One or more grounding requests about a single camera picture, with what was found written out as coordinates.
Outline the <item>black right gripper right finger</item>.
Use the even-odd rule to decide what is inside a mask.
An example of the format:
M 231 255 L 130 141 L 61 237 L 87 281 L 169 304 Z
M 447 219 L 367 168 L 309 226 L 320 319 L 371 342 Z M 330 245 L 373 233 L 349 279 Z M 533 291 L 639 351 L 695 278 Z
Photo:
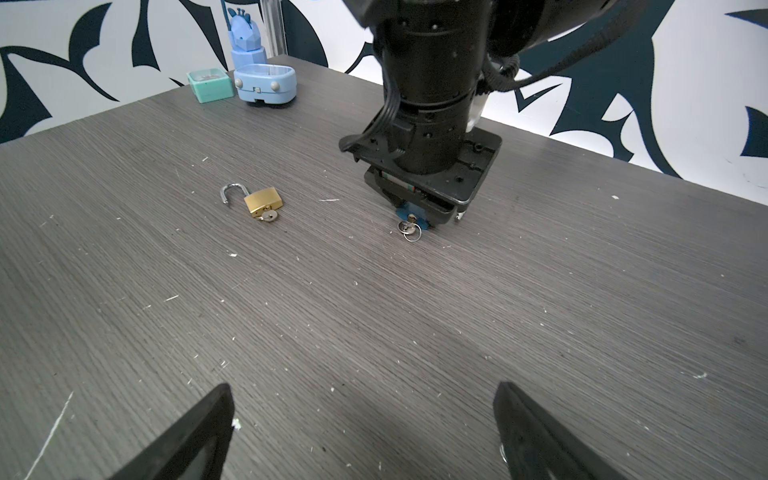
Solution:
M 513 479 L 624 477 L 513 382 L 498 384 L 493 413 Z

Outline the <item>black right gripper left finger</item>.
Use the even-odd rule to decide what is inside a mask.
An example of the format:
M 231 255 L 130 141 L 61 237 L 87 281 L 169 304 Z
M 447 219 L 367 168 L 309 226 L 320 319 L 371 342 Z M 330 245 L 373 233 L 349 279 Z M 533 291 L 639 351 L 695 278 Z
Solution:
M 217 385 L 110 479 L 220 479 L 234 413 L 230 385 Z

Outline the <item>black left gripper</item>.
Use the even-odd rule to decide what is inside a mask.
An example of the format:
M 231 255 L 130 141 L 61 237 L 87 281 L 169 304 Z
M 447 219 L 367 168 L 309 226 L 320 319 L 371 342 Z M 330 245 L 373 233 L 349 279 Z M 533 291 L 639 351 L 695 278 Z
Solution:
M 396 209 L 412 202 L 426 211 L 429 225 L 463 215 L 501 150 L 496 134 L 474 129 L 458 145 L 440 147 L 422 139 L 408 149 L 391 148 L 384 135 L 355 143 L 350 152 L 369 165 L 367 185 Z

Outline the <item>blue padlock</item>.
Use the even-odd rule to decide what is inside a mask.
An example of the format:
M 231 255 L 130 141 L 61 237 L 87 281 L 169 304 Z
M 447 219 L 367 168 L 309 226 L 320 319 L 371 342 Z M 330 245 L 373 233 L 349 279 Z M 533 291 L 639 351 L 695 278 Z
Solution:
M 426 219 L 426 211 L 413 204 L 412 202 L 403 202 L 395 209 L 397 216 L 401 221 L 415 222 L 422 230 L 429 229 L 429 223 Z

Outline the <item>blue padlock keys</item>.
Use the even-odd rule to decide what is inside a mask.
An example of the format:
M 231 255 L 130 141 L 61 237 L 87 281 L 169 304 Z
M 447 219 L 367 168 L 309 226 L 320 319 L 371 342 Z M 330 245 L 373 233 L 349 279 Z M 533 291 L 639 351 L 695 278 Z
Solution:
M 407 220 L 398 223 L 398 230 L 409 243 L 419 241 L 423 234 L 422 228 L 418 223 Z

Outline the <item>brass padlock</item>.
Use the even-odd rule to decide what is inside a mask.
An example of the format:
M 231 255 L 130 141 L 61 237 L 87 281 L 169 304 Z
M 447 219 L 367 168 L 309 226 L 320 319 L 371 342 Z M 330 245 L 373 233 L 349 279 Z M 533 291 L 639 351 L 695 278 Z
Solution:
M 263 222 L 275 221 L 279 217 L 278 210 L 284 206 L 283 199 L 274 187 L 251 193 L 242 183 L 229 183 L 220 189 L 221 200 L 225 205 L 229 204 L 227 192 L 230 189 L 240 190 L 250 215 Z

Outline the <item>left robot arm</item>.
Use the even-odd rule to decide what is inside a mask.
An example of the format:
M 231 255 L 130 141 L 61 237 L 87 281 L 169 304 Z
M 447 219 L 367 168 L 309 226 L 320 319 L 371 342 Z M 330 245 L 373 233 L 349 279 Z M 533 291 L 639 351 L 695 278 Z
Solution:
M 413 234 L 459 220 L 500 151 L 476 129 L 479 99 L 520 89 L 520 54 L 600 16 L 607 22 L 555 64 L 552 76 L 617 40 L 643 1 L 350 1 L 371 31 L 384 103 L 366 129 L 340 140 L 363 161 L 366 183 L 388 199 Z

